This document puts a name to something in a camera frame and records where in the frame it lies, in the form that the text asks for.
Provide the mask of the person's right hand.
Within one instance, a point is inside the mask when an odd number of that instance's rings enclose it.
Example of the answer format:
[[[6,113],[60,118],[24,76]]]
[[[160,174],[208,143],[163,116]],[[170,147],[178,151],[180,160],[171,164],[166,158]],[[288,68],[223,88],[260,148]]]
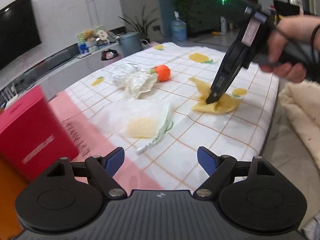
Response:
[[[276,29],[270,34],[268,46],[268,64],[260,64],[263,72],[272,73],[292,83],[301,83],[307,77],[307,70],[301,62],[283,64],[272,67],[271,63],[279,62],[283,52],[302,57],[297,48],[301,44],[309,44],[314,51],[319,51],[319,17],[313,15],[287,16],[280,20]]]

